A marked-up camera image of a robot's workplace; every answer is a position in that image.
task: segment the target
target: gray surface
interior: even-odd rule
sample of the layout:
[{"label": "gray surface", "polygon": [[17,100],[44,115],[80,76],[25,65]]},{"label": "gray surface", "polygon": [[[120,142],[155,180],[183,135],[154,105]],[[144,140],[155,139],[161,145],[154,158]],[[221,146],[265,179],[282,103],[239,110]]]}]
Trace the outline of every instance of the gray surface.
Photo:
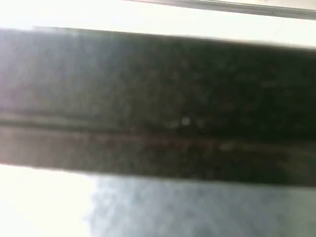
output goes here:
[{"label": "gray surface", "polygon": [[1,236],[309,237],[312,189],[0,166]]},{"label": "gray surface", "polygon": [[206,10],[238,12],[315,20],[315,4],[310,0],[134,0]]}]

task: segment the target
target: dark horizontal bar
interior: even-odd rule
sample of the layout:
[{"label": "dark horizontal bar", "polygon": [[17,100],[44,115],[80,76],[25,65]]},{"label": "dark horizontal bar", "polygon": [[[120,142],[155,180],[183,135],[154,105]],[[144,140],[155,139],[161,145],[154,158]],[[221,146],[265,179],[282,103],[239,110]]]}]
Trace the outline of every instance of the dark horizontal bar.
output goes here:
[{"label": "dark horizontal bar", "polygon": [[0,123],[259,142],[316,138],[313,50],[53,32],[0,32]]},{"label": "dark horizontal bar", "polygon": [[88,172],[316,185],[313,146],[2,127],[0,162]]}]

